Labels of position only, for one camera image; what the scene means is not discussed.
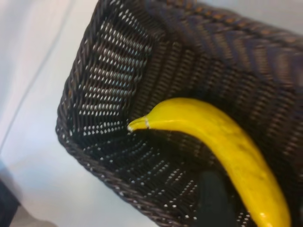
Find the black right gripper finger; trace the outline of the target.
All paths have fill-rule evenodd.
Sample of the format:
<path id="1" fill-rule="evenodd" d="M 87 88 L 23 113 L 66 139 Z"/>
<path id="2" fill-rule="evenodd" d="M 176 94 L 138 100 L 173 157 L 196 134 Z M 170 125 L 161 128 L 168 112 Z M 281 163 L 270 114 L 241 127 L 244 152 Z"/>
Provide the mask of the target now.
<path id="1" fill-rule="evenodd" d="M 213 171 L 199 177 L 197 227 L 235 227 L 237 221 L 232 202 L 221 177 Z"/>

